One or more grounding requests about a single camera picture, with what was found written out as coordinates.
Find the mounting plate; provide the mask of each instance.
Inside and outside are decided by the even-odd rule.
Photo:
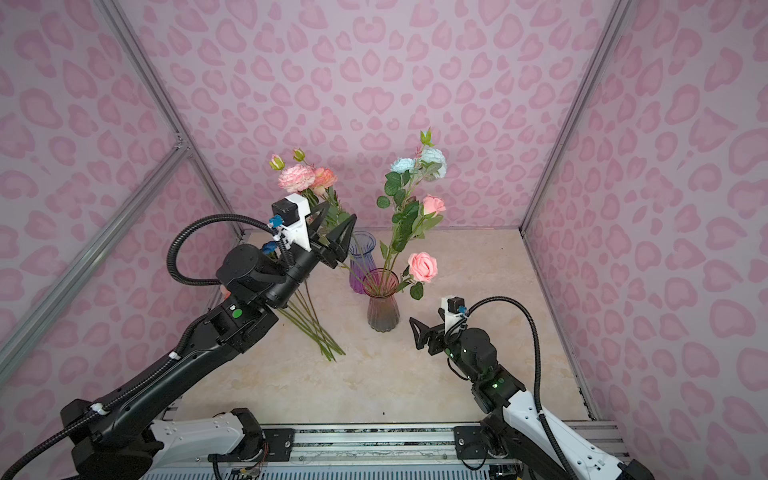
[[[266,456],[268,462],[288,462],[293,450],[293,429],[264,429],[266,443],[270,451]]]
[[[479,426],[453,427],[453,442],[459,460],[482,460],[488,457],[488,443]]]

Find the pink rose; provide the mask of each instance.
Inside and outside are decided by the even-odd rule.
[[[409,272],[419,282],[429,283],[437,276],[437,259],[431,257],[429,253],[411,253],[408,257],[408,265],[411,266]]]
[[[333,174],[330,168],[319,167],[315,169],[315,181],[310,185],[315,195],[322,195],[326,188],[331,187],[339,178]]]
[[[315,171],[306,165],[296,165],[288,170],[283,170],[277,186],[287,190],[289,194],[294,194],[305,190],[315,182]]]
[[[424,198],[424,214],[436,214],[438,212],[444,212],[445,211],[445,204],[442,200],[440,200],[437,197],[433,197],[432,195],[427,195]]]

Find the light blue flower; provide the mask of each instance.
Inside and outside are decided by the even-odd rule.
[[[441,164],[440,169],[437,170],[437,174],[435,174],[437,178],[443,178],[448,171],[448,164],[445,160],[445,155],[443,155],[438,148],[425,148],[422,151],[421,160],[424,162]]]
[[[412,158],[398,158],[397,161],[392,164],[392,171],[399,174],[404,174],[406,170],[413,170],[416,161]]]

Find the vent grille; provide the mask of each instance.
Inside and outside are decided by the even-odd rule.
[[[245,480],[242,475],[224,475],[224,480]],[[214,480],[203,468],[159,468],[144,480]],[[489,480],[488,467],[472,472],[462,466],[412,467],[267,467],[259,480]]]

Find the blue connector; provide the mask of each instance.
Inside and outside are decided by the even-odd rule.
[[[277,242],[266,242],[261,247],[261,253],[264,253],[265,255],[272,253],[275,250],[277,250]]]
[[[270,226],[272,228],[277,228],[282,224],[283,224],[283,218],[280,215],[275,215],[274,217],[270,218]]]

